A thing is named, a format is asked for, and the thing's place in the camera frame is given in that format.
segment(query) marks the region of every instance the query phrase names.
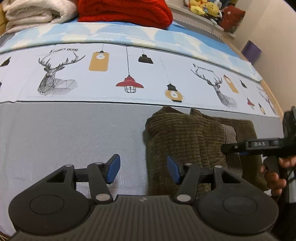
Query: deer illustration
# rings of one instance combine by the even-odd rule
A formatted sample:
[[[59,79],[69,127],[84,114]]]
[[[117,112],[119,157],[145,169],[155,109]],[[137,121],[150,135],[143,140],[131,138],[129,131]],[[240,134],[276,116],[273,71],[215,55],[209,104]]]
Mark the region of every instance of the deer illustration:
[[[51,65],[49,64],[50,59],[47,62],[45,62],[45,58],[48,57],[49,55],[45,56],[41,60],[39,58],[39,60],[38,60],[38,62],[42,66],[44,66],[44,70],[46,71],[46,74],[43,77],[43,79],[39,85],[39,88],[38,88],[39,94],[41,94],[41,95],[65,94],[65,93],[70,92],[72,89],[75,89],[77,87],[77,82],[75,80],[57,79],[55,77],[55,74],[57,71],[64,69],[65,65],[77,63],[78,61],[82,60],[85,56],[78,59],[78,56],[74,53],[74,55],[75,55],[74,60],[69,61],[69,59],[67,58],[65,62],[59,64],[55,68],[52,68]]]
[[[216,91],[217,96],[219,97],[219,99],[220,99],[220,101],[221,101],[221,103],[223,105],[225,105],[227,107],[231,107],[231,108],[237,107],[237,103],[236,103],[236,101],[233,98],[228,97],[228,96],[226,96],[226,95],[224,95],[224,94],[221,93],[221,91],[220,91],[220,84],[222,84],[222,78],[219,78],[219,77],[217,77],[214,74],[216,76],[216,78],[214,78],[215,79],[215,84],[212,84],[212,82],[209,79],[207,79],[204,75],[200,75],[198,73],[198,69],[199,69],[198,66],[196,66],[195,64],[193,64],[193,66],[196,68],[196,70],[195,71],[191,70],[191,71],[196,76],[198,76],[199,78],[201,78],[202,80],[205,80],[210,86],[212,86],[214,88],[214,90]]]
[[[268,98],[268,96],[266,95],[265,91],[260,89],[258,86],[257,86],[257,89],[259,90],[259,94],[266,100],[266,102],[269,104],[270,108],[272,109],[272,112],[276,115],[276,110],[275,108],[273,107],[270,99]]]

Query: yellow lantern print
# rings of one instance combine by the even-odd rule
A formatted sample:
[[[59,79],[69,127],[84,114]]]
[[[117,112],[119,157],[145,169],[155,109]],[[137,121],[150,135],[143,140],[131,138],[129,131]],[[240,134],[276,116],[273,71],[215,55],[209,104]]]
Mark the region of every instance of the yellow lantern print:
[[[165,90],[165,96],[174,102],[182,102],[184,96],[172,84],[167,85],[168,89]]]

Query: red blanket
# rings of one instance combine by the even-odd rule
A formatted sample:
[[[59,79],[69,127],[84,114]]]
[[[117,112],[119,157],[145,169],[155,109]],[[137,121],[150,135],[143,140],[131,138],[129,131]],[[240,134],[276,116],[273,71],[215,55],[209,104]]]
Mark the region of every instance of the red blanket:
[[[130,22],[167,28],[173,15],[164,0],[78,0],[79,22]]]

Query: folded white blanket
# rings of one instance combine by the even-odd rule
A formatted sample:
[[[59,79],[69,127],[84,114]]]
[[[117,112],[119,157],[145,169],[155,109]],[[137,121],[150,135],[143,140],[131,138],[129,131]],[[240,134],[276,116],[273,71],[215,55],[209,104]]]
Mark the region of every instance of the folded white blanket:
[[[77,15],[77,0],[4,0],[7,33],[47,23],[63,23]]]

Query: human hand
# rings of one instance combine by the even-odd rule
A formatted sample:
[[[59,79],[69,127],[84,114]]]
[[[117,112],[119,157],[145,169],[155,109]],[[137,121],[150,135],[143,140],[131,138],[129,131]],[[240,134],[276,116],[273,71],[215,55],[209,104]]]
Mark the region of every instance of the human hand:
[[[296,156],[279,158],[279,165],[283,168],[294,167],[296,165]],[[277,173],[267,170],[265,165],[261,166],[260,172],[265,173],[264,178],[267,181],[267,187],[271,189],[271,195],[281,195],[282,189],[287,185],[286,180],[280,179]]]

